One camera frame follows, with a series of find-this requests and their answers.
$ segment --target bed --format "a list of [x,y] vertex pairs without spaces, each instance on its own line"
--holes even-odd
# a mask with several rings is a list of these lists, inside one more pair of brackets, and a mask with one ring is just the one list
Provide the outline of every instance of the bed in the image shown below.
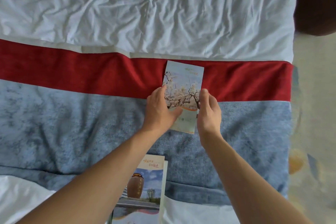
[[[205,68],[224,138],[286,196],[295,2],[1,0],[0,175],[60,189],[141,126],[175,60]],[[230,205],[197,136],[150,149],[169,161],[165,194]]]

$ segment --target right hand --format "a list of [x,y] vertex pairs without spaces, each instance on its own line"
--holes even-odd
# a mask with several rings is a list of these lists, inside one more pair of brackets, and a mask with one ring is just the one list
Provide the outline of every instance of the right hand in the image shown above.
[[207,89],[202,89],[199,101],[197,129],[201,141],[207,136],[220,136],[222,112],[216,98],[210,95]]

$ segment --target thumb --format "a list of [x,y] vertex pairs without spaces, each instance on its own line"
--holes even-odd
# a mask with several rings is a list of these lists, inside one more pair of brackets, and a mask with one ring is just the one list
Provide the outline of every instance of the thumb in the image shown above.
[[182,112],[183,112],[183,108],[180,106],[176,107],[175,110],[171,112],[174,122],[182,114]]
[[199,95],[199,101],[201,102],[200,110],[209,106],[209,92],[207,89],[202,89]]

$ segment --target wrinkled white sheet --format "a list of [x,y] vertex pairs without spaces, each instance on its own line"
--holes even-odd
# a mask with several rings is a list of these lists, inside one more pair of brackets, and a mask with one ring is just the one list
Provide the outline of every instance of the wrinkled white sheet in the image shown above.
[[[0,176],[0,224],[13,224],[50,197],[40,185],[14,176]],[[225,223],[237,224],[238,218],[230,205],[195,205],[164,199],[162,223]]]
[[296,0],[0,0],[0,38],[151,57],[293,59]]

